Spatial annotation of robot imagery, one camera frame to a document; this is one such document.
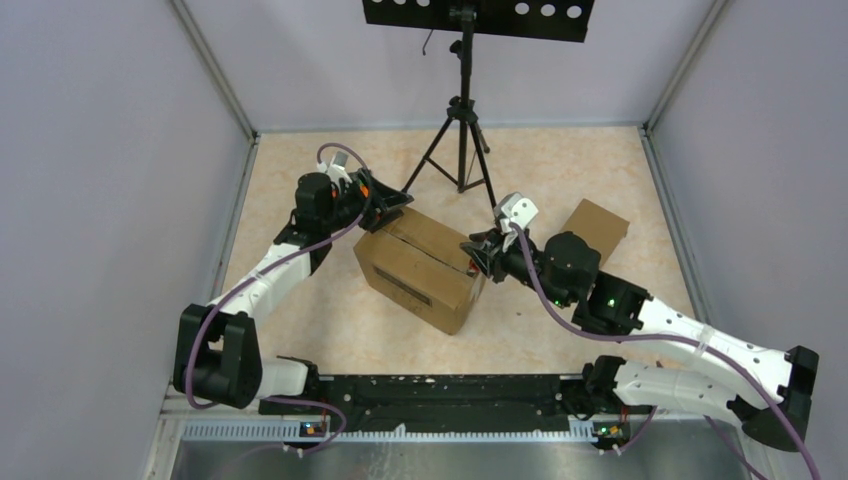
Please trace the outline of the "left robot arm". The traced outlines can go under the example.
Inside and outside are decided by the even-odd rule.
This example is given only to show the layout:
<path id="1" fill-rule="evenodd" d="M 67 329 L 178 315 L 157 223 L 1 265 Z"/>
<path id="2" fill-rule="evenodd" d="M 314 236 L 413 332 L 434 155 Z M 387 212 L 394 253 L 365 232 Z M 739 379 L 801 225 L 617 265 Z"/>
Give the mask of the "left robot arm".
<path id="1" fill-rule="evenodd" d="M 365 168 L 304 174 L 294 199 L 288 223 L 259 263 L 222 296 L 191 304 L 180 315 L 172 385 L 195 408 L 244 409 L 258 398 L 282 396 L 297 413 L 314 410 L 321 388 L 308 378 L 308 364 L 263 356 L 257 330 L 315 273 L 335 240 L 355 227 L 378 230 L 414 200 Z"/>

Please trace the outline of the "large cardboard box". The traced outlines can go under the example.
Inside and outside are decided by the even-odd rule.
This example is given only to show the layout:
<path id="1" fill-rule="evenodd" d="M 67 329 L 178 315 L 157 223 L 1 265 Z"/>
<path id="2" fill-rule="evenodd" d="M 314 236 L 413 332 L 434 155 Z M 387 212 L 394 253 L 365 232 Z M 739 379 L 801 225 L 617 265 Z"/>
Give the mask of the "large cardboard box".
<path id="1" fill-rule="evenodd" d="M 435 329 L 455 335 L 465 325 L 486 277 L 467 274 L 467 237 L 410 207 L 354 247 L 370 287 Z"/>

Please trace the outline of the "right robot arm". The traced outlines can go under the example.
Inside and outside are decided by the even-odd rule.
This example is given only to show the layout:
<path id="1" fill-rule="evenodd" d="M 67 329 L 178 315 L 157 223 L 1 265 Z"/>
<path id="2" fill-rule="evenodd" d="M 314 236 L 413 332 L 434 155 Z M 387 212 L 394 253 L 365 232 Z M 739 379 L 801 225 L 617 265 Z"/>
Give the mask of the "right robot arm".
<path id="1" fill-rule="evenodd" d="M 803 449 L 818 369 L 816 352 L 760 346 L 673 309 L 646 289 L 600 268 L 601 255 L 567 231 L 537 249 L 527 232 L 496 228 L 461 243 L 473 269 L 533 289 L 570 332 L 630 343 L 679 362 L 663 370 L 620 358 L 585 372 L 586 397 L 600 412 L 652 405 L 715 417 L 786 452 Z"/>

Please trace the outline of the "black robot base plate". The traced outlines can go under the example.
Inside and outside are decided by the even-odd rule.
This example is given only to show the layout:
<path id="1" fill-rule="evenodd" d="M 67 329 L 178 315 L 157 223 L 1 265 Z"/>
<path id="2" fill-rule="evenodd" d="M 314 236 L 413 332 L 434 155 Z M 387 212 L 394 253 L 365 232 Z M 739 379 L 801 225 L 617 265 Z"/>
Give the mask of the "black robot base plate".
<path id="1" fill-rule="evenodd" d="M 319 375 L 295 404 L 259 403 L 261 415 L 345 419 L 348 433 L 564 432 L 578 420 L 646 414 L 610 394 L 592 394 L 575 375 Z"/>

